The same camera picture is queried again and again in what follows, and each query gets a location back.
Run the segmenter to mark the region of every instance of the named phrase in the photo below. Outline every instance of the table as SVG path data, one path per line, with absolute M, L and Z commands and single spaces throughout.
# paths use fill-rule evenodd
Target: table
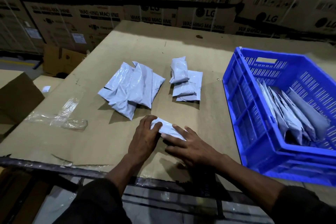
M 48 115 L 57 114 L 70 101 L 75 107 L 70 117 L 88 120 L 85 131 L 24 121 L 0 144 L 0 156 L 10 154 L 11 159 L 35 161 L 42 169 L 50 164 L 60 166 L 64 160 L 77 167 L 108 165 L 111 169 L 127 152 L 139 120 L 147 114 L 154 114 L 170 123 L 188 125 L 216 150 L 240 162 L 221 81 L 237 46 L 305 54 L 336 78 L 336 49 L 326 43 L 235 36 L 122 21 L 35 109 Z M 188 69 L 203 72 L 199 104 L 176 102 L 172 98 L 172 87 L 168 82 L 170 63 L 172 58 L 181 56 L 186 56 Z M 166 78 L 166 82 L 155 97 L 152 109 L 137 108 L 133 120 L 129 121 L 114 112 L 97 92 L 122 62 L 132 64 L 132 61 L 149 66 Z M 178 168 L 179 160 L 167 155 L 164 147 L 160 140 L 155 152 L 137 174 L 138 179 L 172 184 L 189 181 L 188 172 Z M 2 159 L 0 164 L 6 165 L 9 160 Z M 219 179 L 228 191 L 239 192 L 225 179 Z M 302 183 L 282 182 L 304 186 Z M 312 188 L 320 190 L 318 185 Z M 321 190 L 325 189 L 328 193 L 333 190 L 328 187 Z

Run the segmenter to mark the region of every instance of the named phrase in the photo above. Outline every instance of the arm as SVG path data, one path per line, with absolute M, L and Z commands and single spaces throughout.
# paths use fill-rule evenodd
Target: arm
M 128 153 L 105 178 L 79 189 L 76 198 L 54 223 L 131 223 L 122 206 L 121 196 L 131 176 L 152 154 L 161 122 L 151 129 L 156 116 L 145 116 L 136 128 Z
M 299 220 L 307 217 L 305 213 L 312 212 L 318 207 L 331 209 L 329 213 L 336 216 L 334 210 L 318 197 L 299 187 L 285 186 L 276 180 L 263 176 L 252 171 L 239 163 L 235 162 L 229 156 L 220 154 L 210 145 L 205 143 L 192 129 L 185 127 L 186 130 L 173 124 L 173 127 L 186 139 L 183 141 L 170 135 L 162 134 L 162 137 L 169 141 L 173 146 L 167 146 L 166 152 L 182 159 L 187 165 L 205 165 L 211 166 L 216 173 L 233 183 L 243 193 L 249 196 L 258 206 L 260 206 L 276 223 L 285 223 L 288 221 L 286 213 L 292 212 Z

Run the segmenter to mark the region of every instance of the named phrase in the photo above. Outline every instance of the blue crate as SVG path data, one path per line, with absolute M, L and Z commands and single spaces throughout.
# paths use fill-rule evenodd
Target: blue crate
M 310 147 L 285 143 L 256 80 L 289 87 L 331 120 Z M 336 187 L 336 83 L 304 55 L 236 48 L 223 85 L 244 166 L 263 175 Z

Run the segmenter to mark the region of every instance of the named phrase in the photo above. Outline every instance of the black sleeve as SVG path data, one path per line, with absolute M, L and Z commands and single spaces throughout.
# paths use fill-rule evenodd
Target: black sleeve
M 286 186 L 275 201 L 271 218 L 275 224 L 335 223 L 336 210 L 310 190 Z
M 117 187 L 108 179 L 94 180 L 79 189 L 68 209 L 54 224 L 131 223 Z

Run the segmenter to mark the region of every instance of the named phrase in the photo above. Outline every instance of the stack of white packages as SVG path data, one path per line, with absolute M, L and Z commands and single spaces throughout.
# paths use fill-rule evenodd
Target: stack of white packages
M 173 59 L 171 62 L 171 84 L 174 85 L 173 97 L 176 101 L 201 100 L 203 72 L 188 70 L 186 57 Z
M 137 104 L 152 108 L 152 102 L 165 78 L 148 66 L 123 62 L 120 69 L 98 94 L 117 112 L 132 120 Z

